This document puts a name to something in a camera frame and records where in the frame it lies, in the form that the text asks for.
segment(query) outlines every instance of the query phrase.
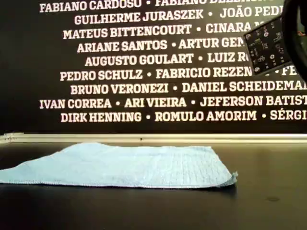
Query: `black tabletop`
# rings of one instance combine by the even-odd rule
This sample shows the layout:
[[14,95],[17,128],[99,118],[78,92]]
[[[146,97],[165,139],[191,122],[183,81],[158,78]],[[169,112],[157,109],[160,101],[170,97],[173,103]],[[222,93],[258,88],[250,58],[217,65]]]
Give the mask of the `black tabletop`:
[[[70,144],[0,145],[0,168]],[[165,190],[0,185],[0,229],[307,229],[306,145],[212,145],[236,186]]]

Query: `folded towel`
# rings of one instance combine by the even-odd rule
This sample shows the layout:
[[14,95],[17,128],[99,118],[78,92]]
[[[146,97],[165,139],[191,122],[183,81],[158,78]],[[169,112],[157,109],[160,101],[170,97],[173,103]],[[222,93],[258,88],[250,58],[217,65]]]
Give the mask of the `folded towel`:
[[143,188],[232,185],[231,174],[211,147],[72,145],[52,155],[0,171],[3,184]]

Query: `black mechanical part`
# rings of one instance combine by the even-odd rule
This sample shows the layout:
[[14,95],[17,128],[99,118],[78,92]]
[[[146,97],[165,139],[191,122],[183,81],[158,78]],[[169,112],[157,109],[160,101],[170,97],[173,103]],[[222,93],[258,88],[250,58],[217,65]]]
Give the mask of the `black mechanical part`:
[[282,13],[283,37],[292,63],[299,75],[307,82],[307,55],[302,47],[301,37],[297,34],[297,17],[300,6],[301,22],[305,26],[307,18],[306,0],[285,0]]

